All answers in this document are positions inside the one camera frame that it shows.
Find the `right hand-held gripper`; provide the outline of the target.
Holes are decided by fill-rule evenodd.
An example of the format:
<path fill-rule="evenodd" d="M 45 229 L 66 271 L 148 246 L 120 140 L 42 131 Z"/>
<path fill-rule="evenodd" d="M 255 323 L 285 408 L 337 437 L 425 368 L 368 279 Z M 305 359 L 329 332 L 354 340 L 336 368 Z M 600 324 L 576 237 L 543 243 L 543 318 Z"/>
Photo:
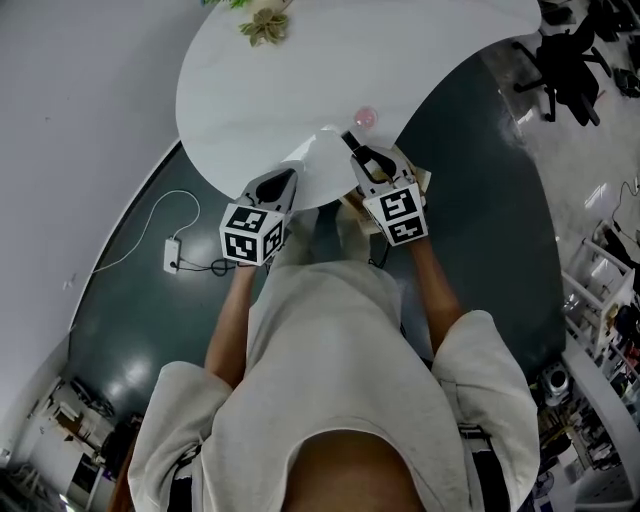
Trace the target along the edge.
<path fill-rule="evenodd" d="M 362 204 L 391 246 L 428 236 L 421 189 L 404 158 L 367 146 L 353 151 L 350 162 L 364 195 Z"/>

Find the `wooden tray box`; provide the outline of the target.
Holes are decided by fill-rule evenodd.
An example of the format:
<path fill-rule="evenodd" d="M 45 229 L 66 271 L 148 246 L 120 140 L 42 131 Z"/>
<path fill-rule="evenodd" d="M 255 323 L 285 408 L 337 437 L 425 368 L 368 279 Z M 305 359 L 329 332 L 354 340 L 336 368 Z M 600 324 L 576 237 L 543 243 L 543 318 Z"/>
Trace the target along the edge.
<path fill-rule="evenodd" d="M 424 204 L 424 211 L 425 211 L 425 218 L 426 218 L 426 191 L 429 187 L 429 182 L 431 180 L 431 173 L 422 168 L 415 166 L 410 161 L 410 159 L 402 152 L 402 150 L 399 149 L 399 147 L 392 146 L 392 148 L 390 148 L 389 150 L 396 152 L 402 158 L 404 158 L 407 161 L 411 171 L 415 175 L 416 180 L 419 183 L 419 186 L 421 189 L 422 201 Z M 361 192 L 358 186 L 358 181 L 357 181 L 357 186 L 354 189 L 352 189 L 349 193 L 342 196 L 340 198 L 340 202 L 348 207 L 351 207 L 355 211 L 356 215 L 359 217 L 360 226 L 365 233 L 367 233 L 369 236 L 380 234 L 385 238 L 384 234 L 379 230 L 376 223 L 372 220 L 369 213 L 364 208 L 362 204 L 363 199 L 364 199 L 364 195 Z"/>

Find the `white curved table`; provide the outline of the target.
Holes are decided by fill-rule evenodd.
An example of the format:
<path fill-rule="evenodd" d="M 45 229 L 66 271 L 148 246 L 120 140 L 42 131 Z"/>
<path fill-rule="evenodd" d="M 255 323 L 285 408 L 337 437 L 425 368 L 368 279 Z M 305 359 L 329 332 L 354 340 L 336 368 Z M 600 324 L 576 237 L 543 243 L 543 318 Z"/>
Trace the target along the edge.
<path fill-rule="evenodd" d="M 284 161 L 302 168 L 294 205 L 315 208 L 357 184 L 341 134 L 369 107 L 391 147 L 459 64 L 538 30 L 537 0 L 292 0 L 286 39 L 252 46 L 242 12 L 214 8 L 183 61 L 179 137 L 196 170 L 238 197 Z"/>

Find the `person's right forearm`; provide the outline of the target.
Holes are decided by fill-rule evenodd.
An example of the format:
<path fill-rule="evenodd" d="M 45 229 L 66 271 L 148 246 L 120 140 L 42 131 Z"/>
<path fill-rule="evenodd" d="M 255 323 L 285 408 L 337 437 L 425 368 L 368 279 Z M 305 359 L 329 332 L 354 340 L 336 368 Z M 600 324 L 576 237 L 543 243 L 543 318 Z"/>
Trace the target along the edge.
<path fill-rule="evenodd" d="M 464 311 L 451 288 L 427 237 L 407 245 L 411 254 L 416 282 L 423 303 L 433 354 L 441 348 L 451 327 Z"/>

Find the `person's left forearm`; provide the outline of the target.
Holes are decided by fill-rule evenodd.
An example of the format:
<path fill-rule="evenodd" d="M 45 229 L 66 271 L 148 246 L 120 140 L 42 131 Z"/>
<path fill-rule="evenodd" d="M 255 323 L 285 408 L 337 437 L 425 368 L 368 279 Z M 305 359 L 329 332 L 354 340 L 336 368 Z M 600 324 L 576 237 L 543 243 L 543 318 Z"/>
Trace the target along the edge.
<path fill-rule="evenodd" d="M 257 268 L 240 266 L 233 279 L 211 337 L 204 369 L 235 389 L 246 368 L 251 293 Z"/>

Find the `person's light trousers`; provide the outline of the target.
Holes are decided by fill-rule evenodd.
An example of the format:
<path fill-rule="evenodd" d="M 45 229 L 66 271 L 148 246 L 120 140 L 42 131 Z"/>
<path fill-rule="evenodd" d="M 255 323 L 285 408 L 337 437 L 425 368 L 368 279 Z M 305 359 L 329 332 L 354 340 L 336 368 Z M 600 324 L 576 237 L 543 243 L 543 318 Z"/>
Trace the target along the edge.
<path fill-rule="evenodd" d="M 271 271 L 315 262 L 312 242 L 319 216 L 319 208 L 301 210 L 292 216 L 288 237 L 274 257 Z M 367 263 L 371 253 L 370 236 L 362 230 L 355 211 L 340 203 L 334 215 L 334 224 L 341 249 L 340 258 Z"/>

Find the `white power strip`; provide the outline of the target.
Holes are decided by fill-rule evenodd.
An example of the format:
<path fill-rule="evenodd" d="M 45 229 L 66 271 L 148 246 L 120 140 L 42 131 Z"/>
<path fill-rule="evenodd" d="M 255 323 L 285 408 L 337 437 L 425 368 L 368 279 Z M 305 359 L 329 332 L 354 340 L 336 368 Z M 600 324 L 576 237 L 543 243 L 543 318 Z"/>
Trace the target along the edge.
<path fill-rule="evenodd" d="M 163 270 L 175 275 L 179 270 L 181 242 L 175 238 L 167 238 L 164 244 Z"/>

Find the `small succulent in white pot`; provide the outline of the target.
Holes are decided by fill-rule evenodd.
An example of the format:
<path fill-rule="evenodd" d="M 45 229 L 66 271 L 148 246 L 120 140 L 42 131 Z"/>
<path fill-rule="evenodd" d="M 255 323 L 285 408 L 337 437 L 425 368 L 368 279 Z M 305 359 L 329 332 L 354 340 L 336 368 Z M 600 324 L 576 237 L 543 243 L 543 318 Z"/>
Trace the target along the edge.
<path fill-rule="evenodd" d="M 287 38 L 289 17 L 271 8 L 257 11 L 250 22 L 239 26 L 240 32 L 249 39 L 251 47 L 263 43 L 278 45 Z"/>

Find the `person's white t-shirt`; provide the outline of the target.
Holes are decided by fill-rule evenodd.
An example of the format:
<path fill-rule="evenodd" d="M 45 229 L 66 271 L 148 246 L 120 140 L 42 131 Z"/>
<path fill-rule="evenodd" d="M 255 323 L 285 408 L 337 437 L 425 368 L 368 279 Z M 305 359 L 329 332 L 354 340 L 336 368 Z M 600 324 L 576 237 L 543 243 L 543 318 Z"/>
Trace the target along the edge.
<path fill-rule="evenodd" d="M 431 365 L 399 324 L 398 287 L 370 265 L 272 270 L 238 386 L 187 362 L 161 369 L 129 468 L 136 512 L 166 511 L 190 450 L 198 510 L 276 512 L 301 445 L 334 430 L 389 442 L 428 512 L 471 512 L 463 425 L 488 436 L 518 509 L 539 468 L 536 406 L 493 318 L 464 314 Z"/>

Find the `black office chair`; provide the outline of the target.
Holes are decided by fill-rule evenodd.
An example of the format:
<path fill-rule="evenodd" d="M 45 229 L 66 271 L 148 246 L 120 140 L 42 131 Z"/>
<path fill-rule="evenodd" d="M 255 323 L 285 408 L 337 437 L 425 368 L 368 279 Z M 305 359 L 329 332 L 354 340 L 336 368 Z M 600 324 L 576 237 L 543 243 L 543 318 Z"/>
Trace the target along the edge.
<path fill-rule="evenodd" d="M 599 85 L 587 64 L 599 64 L 609 78 L 612 77 L 612 71 L 593 46 L 595 35 L 593 19 L 587 15 L 573 33 L 565 31 L 543 35 L 536 54 L 532 54 L 519 41 L 512 43 L 512 48 L 520 50 L 540 73 L 537 80 L 525 85 L 516 83 L 513 89 L 523 93 L 543 87 L 549 99 L 549 111 L 544 114 L 547 122 L 556 121 L 556 106 L 562 104 L 581 126 L 600 124 L 600 118 L 594 110 Z"/>

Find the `white shelf rack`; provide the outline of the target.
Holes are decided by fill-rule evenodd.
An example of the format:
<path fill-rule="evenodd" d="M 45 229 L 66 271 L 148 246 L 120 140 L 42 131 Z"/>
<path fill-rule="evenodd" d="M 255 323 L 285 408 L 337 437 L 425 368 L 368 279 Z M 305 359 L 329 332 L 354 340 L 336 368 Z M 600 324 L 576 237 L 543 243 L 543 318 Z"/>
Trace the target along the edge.
<path fill-rule="evenodd" d="M 596 361 L 621 338 L 615 327 L 621 310 L 640 308 L 640 255 L 629 253 L 627 239 L 617 223 L 602 221 L 561 270 L 568 329 Z"/>

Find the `black backpack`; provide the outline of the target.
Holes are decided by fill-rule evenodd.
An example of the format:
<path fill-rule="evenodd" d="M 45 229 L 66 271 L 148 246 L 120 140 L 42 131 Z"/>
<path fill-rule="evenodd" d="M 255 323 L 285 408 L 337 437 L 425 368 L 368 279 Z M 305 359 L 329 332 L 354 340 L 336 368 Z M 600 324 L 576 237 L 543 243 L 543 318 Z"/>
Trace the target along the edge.
<path fill-rule="evenodd" d="M 640 98 L 640 77 L 634 71 L 614 68 L 613 78 L 622 96 Z"/>

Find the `round grey floor device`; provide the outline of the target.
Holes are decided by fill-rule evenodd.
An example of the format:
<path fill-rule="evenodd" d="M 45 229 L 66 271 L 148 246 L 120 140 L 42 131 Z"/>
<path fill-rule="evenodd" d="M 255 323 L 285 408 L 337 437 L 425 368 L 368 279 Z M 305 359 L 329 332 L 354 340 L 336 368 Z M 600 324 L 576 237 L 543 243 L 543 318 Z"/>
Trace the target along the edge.
<path fill-rule="evenodd" d="M 548 407 L 558 406 L 569 393 L 570 376 L 565 366 L 555 363 L 545 368 L 540 376 L 544 400 Z"/>

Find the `person's bare chest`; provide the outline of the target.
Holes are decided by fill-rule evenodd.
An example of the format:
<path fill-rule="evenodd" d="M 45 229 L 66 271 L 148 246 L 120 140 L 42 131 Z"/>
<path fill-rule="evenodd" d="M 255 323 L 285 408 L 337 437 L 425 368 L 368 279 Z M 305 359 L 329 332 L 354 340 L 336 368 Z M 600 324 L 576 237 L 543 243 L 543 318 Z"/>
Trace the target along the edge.
<path fill-rule="evenodd" d="M 373 434 L 338 430 L 301 445 L 281 511 L 424 512 L 424 507 L 394 447 Z"/>

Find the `white curved desk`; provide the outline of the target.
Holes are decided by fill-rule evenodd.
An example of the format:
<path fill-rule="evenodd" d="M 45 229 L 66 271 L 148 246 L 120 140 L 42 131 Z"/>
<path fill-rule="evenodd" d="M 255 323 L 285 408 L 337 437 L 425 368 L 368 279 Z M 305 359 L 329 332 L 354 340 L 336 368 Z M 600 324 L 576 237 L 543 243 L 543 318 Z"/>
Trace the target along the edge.
<path fill-rule="evenodd" d="M 601 370 L 572 337 L 562 359 L 598 418 L 621 464 L 588 469 L 579 480 L 575 508 L 581 512 L 630 512 L 640 503 L 640 430 Z"/>

